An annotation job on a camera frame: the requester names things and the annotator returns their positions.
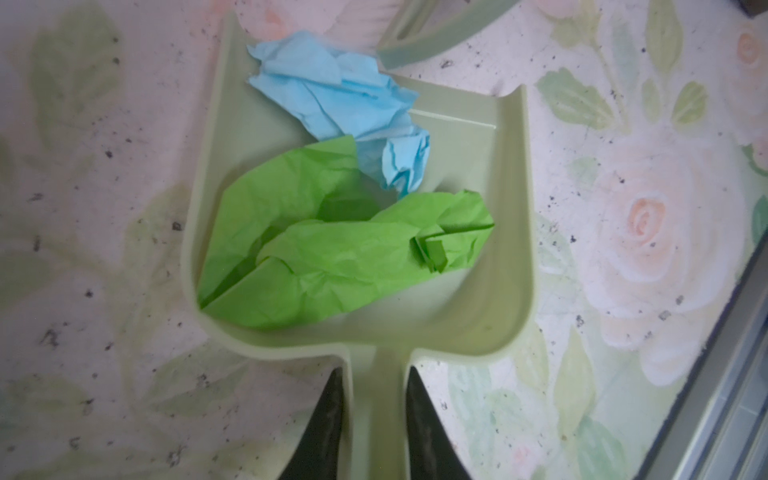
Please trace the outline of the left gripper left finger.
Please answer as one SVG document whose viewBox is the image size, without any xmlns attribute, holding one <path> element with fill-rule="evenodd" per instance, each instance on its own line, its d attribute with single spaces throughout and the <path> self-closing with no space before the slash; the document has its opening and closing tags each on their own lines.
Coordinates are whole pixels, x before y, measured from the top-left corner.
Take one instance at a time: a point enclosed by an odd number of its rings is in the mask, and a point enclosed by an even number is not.
<svg viewBox="0 0 768 480">
<path fill-rule="evenodd" d="M 344 420 L 343 370 L 335 368 L 279 480 L 336 480 Z"/>
</svg>

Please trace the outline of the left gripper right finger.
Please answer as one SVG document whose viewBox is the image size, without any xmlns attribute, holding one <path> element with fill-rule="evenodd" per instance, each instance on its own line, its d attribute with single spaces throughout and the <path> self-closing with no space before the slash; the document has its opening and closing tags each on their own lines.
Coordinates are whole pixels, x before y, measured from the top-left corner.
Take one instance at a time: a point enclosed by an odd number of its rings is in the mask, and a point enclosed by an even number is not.
<svg viewBox="0 0 768 480">
<path fill-rule="evenodd" d="M 409 473 L 413 480 L 470 480 L 415 366 L 406 383 Z"/>
</svg>

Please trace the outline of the green plastic dustpan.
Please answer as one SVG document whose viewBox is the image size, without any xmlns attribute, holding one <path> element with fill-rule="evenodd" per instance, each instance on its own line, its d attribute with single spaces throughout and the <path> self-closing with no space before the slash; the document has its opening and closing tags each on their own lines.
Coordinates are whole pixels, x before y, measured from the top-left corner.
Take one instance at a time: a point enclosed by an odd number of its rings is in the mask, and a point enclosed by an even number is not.
<svg viewBox="0 0 768 480">
<path fill-rule="evenodd" d="M 250 36 L 226 14 L 181 253 L 189 304 L 223 189 L 239 174 L 304 146 L 300 123 L 246 84 Z M 480 193 L 495 229 L 470 270 L 405 290 L 334 320 L 258 332 L 198 313 L 227 349 L 263 360 L 336 356 L 344 364 L 343 479 L 406 479 L 406 385 L 424 358 L 485 363 L 506 355 L 535 310 L 536 273 L 526 90 L 496 98 L 399 79 L 432 136 L 423 189 Z"/>
</svg>

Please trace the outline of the green hand brush white bristles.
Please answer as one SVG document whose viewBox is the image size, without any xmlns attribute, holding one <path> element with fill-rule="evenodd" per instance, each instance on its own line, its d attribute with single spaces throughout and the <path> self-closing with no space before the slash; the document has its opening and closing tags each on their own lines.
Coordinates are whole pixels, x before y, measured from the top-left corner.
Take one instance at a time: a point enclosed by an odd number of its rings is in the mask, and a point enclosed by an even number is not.
<svg viewBox="0 0 768 480">
<path fill-rule="evenodd" d="M 386 70 L 436 57 L 501 18 L 517 0 L 348 1 L 324 33 L 333 45 L 375 56 Z"/>
</svg>

